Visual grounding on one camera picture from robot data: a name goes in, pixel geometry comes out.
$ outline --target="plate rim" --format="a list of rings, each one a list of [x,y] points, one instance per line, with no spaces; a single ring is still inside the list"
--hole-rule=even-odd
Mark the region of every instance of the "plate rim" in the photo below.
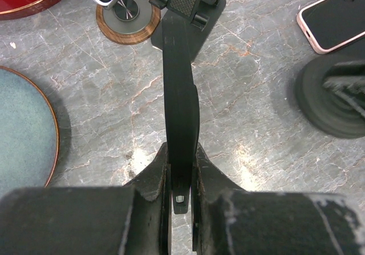
[[[53,121],[54,121],[54,124],[55,124],[55,129],[56,129],[56,153],[55,153],[55,160],[53,162],[53,165],[52,165],[52,168],[51,168],[51,172],[50,172],[50,175],[48,176],[48,179],[46,181],[46,183],[44,184],[44,187],[48,186],[51,179],[52,179],[52,176],[53,176],[53,173],[55,171],[55,168],[56,168],[56,164],[57,164],[57,159],[58,159],[58,153],[59,153],[59,143],[60,143],[60,140],[59,140],[59,129],[58,129],[58,123],[57,123],[57,118],[56,118],[56,115],[55,115],[55,112],[52,108],[52,105],[50,103],[50,101],[47,99],[47,97],[45,96],[45,94],[43,93],[42,90],[40,90],[40,88],[32,81],[30,80],[28,77],[26,77],[25,75],[21,74],[20,72],[18,71],[15,71],[11,68],[8,68],[8,67],[4,67],[4,66],[0,66],[0,70],[5,70],[5,71],[8,71],[8,72],[11,72],[17,76],[20,76],[21,78],[23,78],[25,81],[27,81],[29,84],[31,84],[40,94],[41,96],[44,98],[44,101],[46,101],[50,111],[51,111],[51,114],[52,114],[52,117],[53,117]]]

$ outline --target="blue ceramic plate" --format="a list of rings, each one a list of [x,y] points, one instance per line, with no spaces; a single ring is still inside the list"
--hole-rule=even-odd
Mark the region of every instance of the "blue ceramic plate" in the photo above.
[[[0,66],[0,198],[14,188],[50,181],[58,155],[58,126],[40,89]]]

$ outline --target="wooden coaster rim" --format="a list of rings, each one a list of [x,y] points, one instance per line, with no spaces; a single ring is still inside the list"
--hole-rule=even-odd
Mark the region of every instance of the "wooden coaster rim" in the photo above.
[[[102,31],[102,33],[110,41],[113,41],[118,44],[135,45],[143,41],[146,41],[155,32],[157,26],[160,23],[160,20],[161,20],[161,10],[155,6],[152,6],[151,20],[143,30],[140,30],[138,33],[135,34],[119,34],[113,31],[111,28],[109,28],[109,26],[105,23],[103,17],[103,7],[101,5],[98,5],[96,7],[96,22],[98,23],[100,31]]]

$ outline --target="marble countertop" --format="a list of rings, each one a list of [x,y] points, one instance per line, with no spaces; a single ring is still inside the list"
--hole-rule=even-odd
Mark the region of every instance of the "marble countertop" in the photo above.
[[[249,191],[338,192],[365,211],[365,139],[316,130],[293,81],[316,54],[296,24],[317,0],[227,0],[193,63],[200,143]],[[110,42],[91,0],[62,0],[31,17],[0,22],[0,65],[48,96],[61,147],[52,186],[122,185],[165,141],[162,53],[150,41]],[[192,254],[190,215],[173,216],[173,254]]]

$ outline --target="metal disc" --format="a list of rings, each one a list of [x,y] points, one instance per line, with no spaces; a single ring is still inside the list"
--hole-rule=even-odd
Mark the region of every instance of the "metal disc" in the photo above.
[[[139,7],[139,15],[132,21],[121,22],[115,15],[114,9],[103,9],[105,23],[110,29],[119,34],[135,34],[146,28],[151,21],[152,5],[149,0],[134,0]]]
[[[119,0],[113,10],[121,21],[132,21],[139,15],[139,7],[134,0]]]

